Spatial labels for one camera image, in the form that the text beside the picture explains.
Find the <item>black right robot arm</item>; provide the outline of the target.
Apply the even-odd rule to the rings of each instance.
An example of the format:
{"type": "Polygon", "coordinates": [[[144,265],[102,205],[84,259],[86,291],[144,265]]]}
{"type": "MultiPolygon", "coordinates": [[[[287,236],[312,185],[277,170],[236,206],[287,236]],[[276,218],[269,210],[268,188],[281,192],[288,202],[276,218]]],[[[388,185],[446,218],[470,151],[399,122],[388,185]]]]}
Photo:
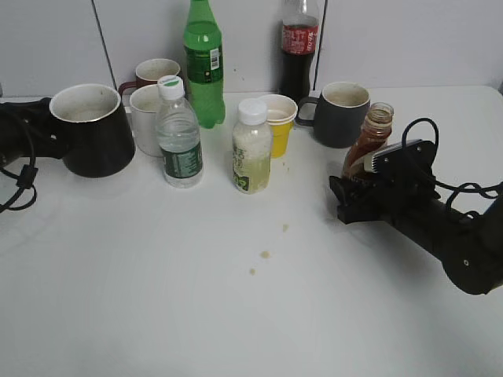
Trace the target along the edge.
{"type": "Polygon", "coordinates": [[[470,295],[502,285],[502,199],[470,218],[441,202],[431,165],[431,141],[396,143],[367,156],[369,180],[331,176],[344,224],[384,221],[437,258],[451,282],[470,295]]]}

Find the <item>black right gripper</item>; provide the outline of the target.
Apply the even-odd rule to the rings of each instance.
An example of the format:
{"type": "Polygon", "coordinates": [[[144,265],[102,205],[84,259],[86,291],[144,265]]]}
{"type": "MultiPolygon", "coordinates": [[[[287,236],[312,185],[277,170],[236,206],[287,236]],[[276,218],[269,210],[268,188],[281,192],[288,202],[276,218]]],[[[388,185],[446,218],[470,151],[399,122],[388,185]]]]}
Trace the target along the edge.
{"type": "Polygon", "coordinates": [[[416,139],[364,155],[370,181],[329,177],[339,204],[337,217],[345,225],[386,221],[391,224],[445,224],[445,205],[436,192],[432,164],[437,148],[416,139]]]}

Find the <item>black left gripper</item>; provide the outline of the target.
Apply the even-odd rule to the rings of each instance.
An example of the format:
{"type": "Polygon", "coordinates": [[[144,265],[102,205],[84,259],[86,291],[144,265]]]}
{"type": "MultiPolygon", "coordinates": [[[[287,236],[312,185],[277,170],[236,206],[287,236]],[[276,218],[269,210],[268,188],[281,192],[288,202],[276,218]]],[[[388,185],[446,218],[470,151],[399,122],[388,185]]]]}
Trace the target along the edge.
{"type": "Polygon", "coordinates": [[[69,143],[49,104],[49,97],[1,103],[1,161],[30,156],[62,159],[68,154],[69,143]]]}

